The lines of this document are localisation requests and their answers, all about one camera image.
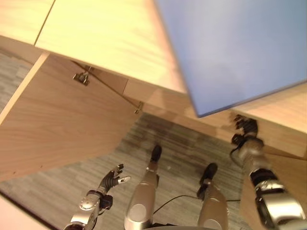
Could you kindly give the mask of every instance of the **black cable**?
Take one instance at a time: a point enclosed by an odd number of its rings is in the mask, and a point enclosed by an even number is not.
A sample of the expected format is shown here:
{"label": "black cable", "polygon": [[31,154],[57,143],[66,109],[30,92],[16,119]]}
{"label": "black cable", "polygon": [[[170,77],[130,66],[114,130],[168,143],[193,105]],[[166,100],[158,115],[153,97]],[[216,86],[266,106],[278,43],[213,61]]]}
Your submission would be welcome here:
{"label": "black cable", "polygon": [[106,211],[106,209],[103,210],[103,211],[102,211],[101,213],[99,213],[98,215],[101,216],[105,211]]}
{"label": "black cable", "polygon": [[229,156],[230,156],[230,159],[232,160],[232,162],[235,163],[236,166],[243,168],[243,166],[239,162],[236,161],[236,159],[234,158],[234,155],[233,155],[234,152],[237,151],[238,149],[239,149],[239,147],[231,150],[230,153],[229,153]]}
{"label": "black cable", "polygon": [[197,197],[194,197],[194,196],[191,196],[191,195],[179,195],[179,196],[176,196],[176,197],[170,199],[169,201],[165,202],[164,204],[162,204],[155,212],[153,212],[153,215],[154,215],[157,211],[159,211],[161,208],[163,208],[165,205],[167,205],[169,202],[171,202],[171,201],[173,201],[173,200],[175,200],[175,199],[177,199],[177,198],[179,198],[179,197],[183,197],[183,196],[190,197],[190,198],[194,198],[194,199],[198,199]]}
{"label": "black cable", "polygon": [[241,200],[226,200],[226,202],[239,202]]}
{"label": "black cable", "polygon": [[[176,196],[176,197],[170,199],[169,201],[165,202],[164,204],[162,204],[156,211],[153,212],[153,215],[154,215],[157,211],[159,211],[161,208],[163,208],[165,205],[167,205],[169,202],[171,202],[171,201],[173,201],[173,200],[175,200],[175,199],[177,199],[177,198],[183,197],[183,196],[185,196],[185,197],[190,197],[190,198],[194,198],[194,199],[197,199],[197,200],[198,200],[198,198],[195,197],[195,196],[191,196],[191,195],[179,195],[179,196]],[[226,202],[238,202],[238,201],[241,201],[241,200],[226,200]]]}

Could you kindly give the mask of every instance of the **wire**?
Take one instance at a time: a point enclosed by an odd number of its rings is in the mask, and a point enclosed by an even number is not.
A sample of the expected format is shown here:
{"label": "wire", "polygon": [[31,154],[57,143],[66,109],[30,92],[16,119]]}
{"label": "wire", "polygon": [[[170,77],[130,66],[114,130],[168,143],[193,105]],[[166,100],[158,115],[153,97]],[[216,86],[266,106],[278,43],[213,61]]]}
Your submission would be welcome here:
{"label": "wire", "polygon": [[[175,199],[177,199],[177,198],[184,197],[184,196],[185,196],[185,197],[194,198],[194,199],[197,199],[197,200],[198,200],[198,198],[195,197],[195,196],[191,196],[191,195],[179,195],[179,196],[176,196],[176,197],[170,199],[169,201],[165,202],[164,204],[162,204],[155,212],[153,212],[153,215],[154,215],[157,211],[159,211],[161,208],[163,208],[165,205],[167,205],[169,202],[171,202],[171,201],[173,201],[173,200],[175,200]],[[241,201],[241,200],[226,200],[226,202],[238,202],[238,201]]]}
{"label": "wire", "polygon": [[101,216],[105,211],[106,211],[106,209],[103,210],[103,211],[102,211],[101,213],[99,213],[98,215]]}
{"label": "wire", "polygon": [[236,147],[235,149],[231,150],[229,156],[232,162],[235,163],[236,166],[243,168],[243,166],[239,162],[237,162],[236,159],[234,158],[234,152],[237,151],[238,149],[239,147]]}
{"label": "wire", "polygon": [[173,200],[175,200],[175,199],[177,199],[177,198],[183,197],[183,196],[185,196],[185,197],[190,197],[190,198],[194,198],[194,199],[198,199],[197,197],[194,197],[194,196],[191,196],[191,195],[179,195],[179,196],[176,196],[176,197],[170,199],[169,201],[165,202],[164,204],[162,204],[155,212],[153,212],[153,215],[154,215],[157,211],[159,211],[161,208],[163,208],[165,205],[167,205],[169,202],[171,202],[171,201],[173,201]]}
{"label": "wire", "polygon": [[93,225],[93,227],[92,227],[92,230],[95,228],[95,226],[96,226],[96,223],[97,223],[97,217],[96,217],[96,219],[94,220],[95,221],[95,223],[94,223],[94,225]]}
{"label": "wire", "polygon": [[239,202],[241,200],[226,200],[226,202]]}

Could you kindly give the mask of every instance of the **gray carpet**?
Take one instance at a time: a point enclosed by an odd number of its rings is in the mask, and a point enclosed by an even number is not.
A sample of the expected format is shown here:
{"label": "gray carpet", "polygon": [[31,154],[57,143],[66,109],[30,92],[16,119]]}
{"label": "gray carpet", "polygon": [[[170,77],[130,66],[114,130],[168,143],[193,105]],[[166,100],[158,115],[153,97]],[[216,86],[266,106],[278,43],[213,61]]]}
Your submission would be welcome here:
{"label": "gray carpet", "polygon": [[[0,101],[7,102],[26,73],[25,67],[0,56]],[[232,146],[152,115],[143,114],[109,155],[35,173],[0,184],[0,190],[42,219],[62,229],[69,223],[81,198],[96,188],[102,177],[118,163],[124,163],[123,175],[132,179],[111,189],[113,207],[103,214],[96,230],[123,229],[123,219],[133,189],[145,172],[150,152],[159,143],[163,147],[159,165],[159,187],[155,207],[178,195],[195,196],[198,181],[210,162],[219,165],[214,180],[227,199],[240,198],[242,171],[229,159]],[[228,203],[229,229],[248,230],[238,214],[239,202]],[[182,197],[166,205],[154,215],[154,222],[195,226],[201,202]]]}

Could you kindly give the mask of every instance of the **wooden cabinet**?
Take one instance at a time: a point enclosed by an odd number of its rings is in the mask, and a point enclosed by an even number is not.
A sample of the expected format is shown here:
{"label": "wooden cabinet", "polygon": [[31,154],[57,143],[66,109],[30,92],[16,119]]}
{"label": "wooden cabinet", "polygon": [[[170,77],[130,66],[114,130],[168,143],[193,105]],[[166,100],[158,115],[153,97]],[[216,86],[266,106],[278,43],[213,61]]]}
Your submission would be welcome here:
{"label": "wooden cabinet", "polygon": [[[307,116],[307,103],[302,100],[303,97],[301,96],[306,92],[307,84],[302,84],[282,92],[282,95],[286,93],[289,94],[290,97],[292,94],[294,97],[296,96],[302,101],[299,103],[301,107],[299,111],[293,111],[290,108],[288,108],[289,111],[287,114],[286,112],[280,111],[280,113],[285,113],[285,115],[289,116],[290,123],[298,124],[304,120],[304,117]],[[276,103],[278,103],[279,101],[276,100],[276,98],[279,97],[279,94],[281,94],[281,92],[267,96],[266,101],[275,100]],[[166,120],[179,123],[180,125],[189,127],[210,136],[214,136],[227,142],[229,142],[232,136],[238,132],[233,122],[236,114],[247,115],[234,108],[203,118],[198,118],[196,117],[193,106],[186,94],[171,92],[135,80],[128,81],[124,95],[145,102],[145,112],[160,116]],[[242,106],[248,107],[250,103],[246,103]],[[274,112],[272,111],[272,107],[267,107],[271,109],[270,114],[273,116]],[[258,121],[259,138],[263,139],[267,146],[290,153],[292,156],[296,156],[298,158],[307,157],[307,133],[303,131],[305,126],[303,122],[301,122],[302,124],[299,126],[300,129],[294,129],[293,127],[290,128],[288,126],[282,126],[270,120],[259,119],[257,117],[253,118],[257,119]]]}
{"label": "wooden cabinet", "polygon": [[0,180],[108,154],[139,115],[75,63],[42,53],[0,115]]}

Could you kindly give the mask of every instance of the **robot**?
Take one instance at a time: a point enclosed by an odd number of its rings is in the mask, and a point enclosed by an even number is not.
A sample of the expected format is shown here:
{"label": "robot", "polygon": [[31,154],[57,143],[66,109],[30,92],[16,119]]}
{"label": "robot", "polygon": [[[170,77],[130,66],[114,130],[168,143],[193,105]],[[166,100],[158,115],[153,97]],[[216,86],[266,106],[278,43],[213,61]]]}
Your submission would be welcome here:
{"label": "robot", "polygon": [[[253,119],[237,116],[237,128],[243,135],[235,134],[232,143],[237,147],[244,172],[251,179],[256,193],[256,205],[263,226],[269,230],[307,230],[307,220],[300,203],[287,192],[285,186],[271,169],[262,149],[264,143],[257,138],[258,126]],[[226,199],[214,184],[213,177],[217,165],[211,163],[200,179],[198,199],[203,201],[197,227],[153,224],[155,191],[158,187],[158,161],[161,146],[155,146],[146,173],[135,188],[128,206],[124,230],[228,230],[228,209]],[[110,209],[113,198],[107,195],[112,187],[125,183],[129,176],[120,178],[123,165],[111,170],[101,181],[99,187],[90,190],[80,202],[78,211],[64,230],[92,230],[97,218],[104,210]]]}

